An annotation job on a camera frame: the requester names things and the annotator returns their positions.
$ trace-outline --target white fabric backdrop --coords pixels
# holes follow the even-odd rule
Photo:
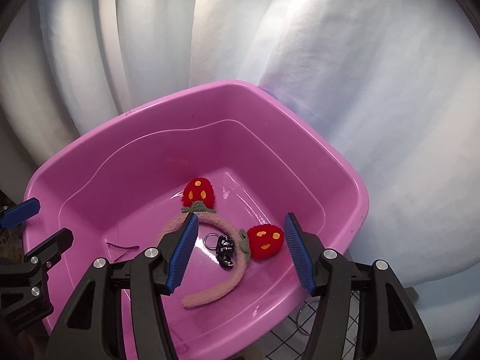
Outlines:
[[[49,66],[85,133],[117,114],[97,1],[39,1]],[[326,137],[369,189],[353,258],[384,258],[405,286],[423,283],[417,308],[437,352],[455,349],[474,322],[467,316],[480,311],[480,288],[470,283],[480,261],[480,40],[454,0],[117,0],[117,17],[134,105],[189,84],[243,79]],[[10,29],[13,49],[15,34],[28,29],[21,20]],[[22,47],[36,50],[35,66],[47,70],[29,31]],[[0,67],[11,48],[4,42]],[[2,88],[8,74],[0,69]],[[2,106],[41,163],[71,139],[35,145],[32,131],[49,137],[47,124],[63,126],[54,86],[33,84],[35,97],[9,85]],[[25,107],[15,110],[23,97]],[[27,116],[29,104],[45,110]],[[452,281],[458,291],[446,291],[440,304],[435,292]],[[444,315],[456,322],[445,326]]]

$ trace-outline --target white fabric strap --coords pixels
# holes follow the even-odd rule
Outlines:
[[[121,112],[132,109],[130,91],[123,66],[117,25],[117,5],[115,0],[98,0],[98,15],[103,49],[109,66],[113,90],[117,96]]]

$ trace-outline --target pink plastic basin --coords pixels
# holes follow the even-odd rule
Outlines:
[[[62,227],[73,246],[50,272],[54,313],[89,264],[113,262],[108,247],[152,246],[161,228],[180,213],[186,183],[211,180],[219,215],[235,227],[273,223],[294,212],[305,231],[343,253],[368,211],[366,187],[354,169],[312,128],[254,85],[220,81],[163,97],[126,112],[78,138],[37,170],[25,198],[40,213],[27,221],[30,250]],[[219,267],[200,226],[182,285],[162,297],[180,359],[220,360],[241,350],[285,318],[305,297],[288,248],[251,262],[240,284],[223,299],[185,310],[180,299],[229,273]],[[130,259],[139,251],[125,255]],[[135,359],[128,294],[123,325],[129,359]]]

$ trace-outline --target silver ring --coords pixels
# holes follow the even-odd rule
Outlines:
[[[295,318],[295,324],[297,325],[297,329],[300,333],[302,333],[303,335],[310,335],[309,332],[307,332],[303,327],[301,327],[299,325],[299,317],[300,317],[300,314],[302,313],[303,309],[305,307],[308,307],[310,305],[310,303],[315,303],[315,302],[319,302],[320,299],[314,299],[314,300],[311,300],[310,302],[307,302],[306,304],[304,304],[302,306],[302,308],[300,310],[298,310],[298,313],[297,313],[297,317]]]
[[[217,236],[217,239],[220,238],[220,236],[217,234],[217,233],[210,233],[210,234],[207,234],[204,238],[203,238],[203,244],[205,245],[205,247],[209,250],[209,251],[214,251],[216,248],[217,248],[217,245],[215,245],[215,247],[210,247],[207,245],[207,238],[210,237],[210,236]]]

